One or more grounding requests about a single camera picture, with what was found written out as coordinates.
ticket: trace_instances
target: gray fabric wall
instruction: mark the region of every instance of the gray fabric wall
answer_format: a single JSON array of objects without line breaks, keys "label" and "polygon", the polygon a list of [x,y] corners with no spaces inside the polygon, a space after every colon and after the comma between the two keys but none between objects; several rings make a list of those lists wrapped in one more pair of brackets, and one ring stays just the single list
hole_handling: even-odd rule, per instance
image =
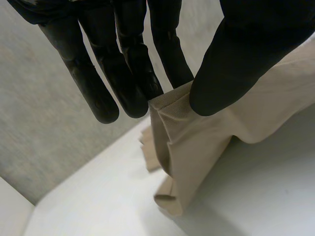
[{"label": "gray fabric wall", "polygon": [[[145,42],[169,91],[148,19]],[[218,0],[183,1],[178,35],[194,74],[221,19]],[[114,124],[98,123],[57,51],[5,0],[0,1],[0,30],[0,176],[36,204],[138,120],[121,112]]]}]

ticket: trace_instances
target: white surface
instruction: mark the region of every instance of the white surface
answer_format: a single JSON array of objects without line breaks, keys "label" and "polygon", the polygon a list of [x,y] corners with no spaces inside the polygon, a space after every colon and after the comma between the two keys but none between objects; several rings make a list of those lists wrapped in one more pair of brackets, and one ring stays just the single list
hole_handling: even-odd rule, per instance
[{"label": "white surface", "polygon": [[0,177],[0,236],[22,236],[34,206]]},{"label": "white surface", "polygon": [[256,145],[236,139],[195,201],[169,219],[145,170],[145,120],[37,206],[25,236],[314,236],[315,106]]}]

